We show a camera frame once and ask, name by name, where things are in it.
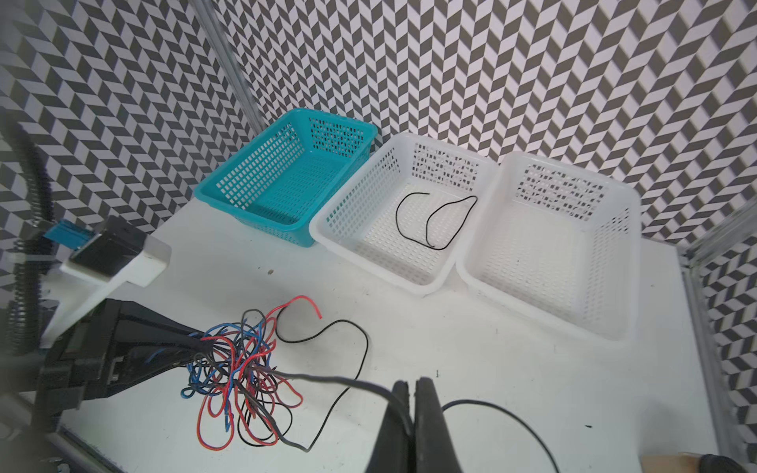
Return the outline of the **aluminium corner post right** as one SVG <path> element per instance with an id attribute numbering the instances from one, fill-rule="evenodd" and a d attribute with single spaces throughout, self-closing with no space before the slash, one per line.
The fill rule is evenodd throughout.
<path id="1" fill-rule="evenodd" d="M 756 200 L 679 253 L 718 451 L 756 470 Z"/>

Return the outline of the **white plastic basket right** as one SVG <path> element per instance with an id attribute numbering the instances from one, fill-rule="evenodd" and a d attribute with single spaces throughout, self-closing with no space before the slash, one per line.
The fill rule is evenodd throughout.
<path id="1" fill-rule="evenodd" d="M 626 344 L 636 335 L 641 240 L 632 186 L 512 153 L 461 241 L 457 272 L 474 297 L 544 328 Z"/>

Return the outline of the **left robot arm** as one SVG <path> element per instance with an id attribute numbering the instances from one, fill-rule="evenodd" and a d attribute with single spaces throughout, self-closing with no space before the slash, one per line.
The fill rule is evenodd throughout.
<path id="1" fill-rule="evenodd" d="M 1 321 L 1 391 L 35 396 L 29 425 L 11 426 L 1 441 L 1 468 L 61 472 L 65 460 L 47 436 L 65 411 L 184 366 L 212 345 L 193 328 L 112 297 L 163 273 L 167 244 L 118 216 L 94 230 L 56 220 L 47 167 L 31 137 L 8 114 L 1 135 L 21 166 L 32 212 L 10 252 L 15 281 Z"/>

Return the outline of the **white plastic basket middle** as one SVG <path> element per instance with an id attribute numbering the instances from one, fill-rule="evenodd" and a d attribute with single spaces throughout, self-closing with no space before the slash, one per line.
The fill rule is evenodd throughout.
<path id="1" fill-rule="evenodd" d="M 332 195 L 309 231 L 334 254 L 425 297 L 445 283 L 497 171 L 477 153 L 398 134 Z"/>

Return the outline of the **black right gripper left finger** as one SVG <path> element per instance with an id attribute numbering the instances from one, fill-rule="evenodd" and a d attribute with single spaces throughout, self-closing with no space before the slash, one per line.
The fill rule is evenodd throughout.
<path id="1" fill-rule="evenodd" d="M 392 386 L 392 394 L 397 403 L 389 403 L 386 407 L 366 472 L 411 471 L 414 426 L 410 417 L 408 383 L 398 380 Z"/>

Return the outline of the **white plastic basket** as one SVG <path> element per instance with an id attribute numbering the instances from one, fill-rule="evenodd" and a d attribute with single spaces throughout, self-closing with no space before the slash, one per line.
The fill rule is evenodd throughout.
<path id="1" fill-rule="evenodd" d="M 512 153 L 461 241 L 457 272 L 474 297 L 544 328 L 626 344 L 636 335 L 641 240 L 632 186 Z"/>
<path id="2" fill-rule="evenodd" d="M 497 171 L 477 153 L 398 134 L 332 195 L 309 231 L 334 254 L 425 297 L 445 283 Z"/>

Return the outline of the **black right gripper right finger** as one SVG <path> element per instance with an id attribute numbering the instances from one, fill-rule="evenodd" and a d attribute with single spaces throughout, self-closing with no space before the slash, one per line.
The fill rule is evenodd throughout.
<path id="1" fill-rule="evenodd" d="M 415 386 L 415 471 L 461 473 L 435 384 L 419 378 Z"/>

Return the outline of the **teal plastic basket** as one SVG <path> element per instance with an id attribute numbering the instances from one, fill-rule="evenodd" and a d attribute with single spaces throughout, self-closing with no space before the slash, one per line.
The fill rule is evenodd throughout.
<path id="1" fill-rule="evenodd" d="M 376 126 L 318 110 L 282 115 L 203 179 L 194 197 L 296 246 L 311 219 L 370 156 Z"/>

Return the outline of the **aluminium corner post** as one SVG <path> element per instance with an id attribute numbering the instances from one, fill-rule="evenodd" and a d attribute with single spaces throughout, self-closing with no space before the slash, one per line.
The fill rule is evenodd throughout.
<path id="1" fill-rule="evenodd" d="M 718 451 L 756 470 L 756 200 L 679 253 Z"/>
<path id="2" fill-rule="evenodd" d="M 225 71 L 228 81 L 234 91 L 237 100 L 240 103 L 242 112 L 250 123 L 250 127 L 255 135 L 259 135 L 266 125 L 262 120 L 257 103 L 252 96 L 250 84 L 246 80 L 246 75 L 240 67 L 232 45 L 230 45 L 225 34 L 223 26 L 219 22 L 212 1 L 191 0 L 191 5 L 195 10 L 200 25 L 206 33 L 206 37 L 218 57 L 219 63 Z"/>

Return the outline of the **aluminium corner post left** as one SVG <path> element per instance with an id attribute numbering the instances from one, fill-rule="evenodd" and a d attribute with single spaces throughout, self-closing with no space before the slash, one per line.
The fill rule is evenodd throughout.
<path id="1" fill-rule="evenodd" d="M 228 81 L 234 91 L 237 100 L 240 103 L 242 112 L 250 123 L 250 127 L 255 135 L 259 135 L 266 125 L 262 120 L 257 103 L 252 96 L 250 84 L 246 80 L 246 75 L 240 67 L 232 45 L 230 45 L 225 34 L 223 26 L 219 22 L 212 1 L 191 0 L 191 5 L 195 10 L 200 25 L 206 33 L 206 37 L 218 57 L 219 63 L 225 71 Z"/>

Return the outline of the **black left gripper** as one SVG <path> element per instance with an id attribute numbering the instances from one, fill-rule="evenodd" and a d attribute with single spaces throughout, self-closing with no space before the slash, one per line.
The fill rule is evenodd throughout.
<path id="1" fill-rule="evenodd" d="M 85 400 L 115 396 L 186 366 L 212 345 L 193 328 L 143 305 L 106 300 L 47 352 L 34 412 L 60 414 Z"/>

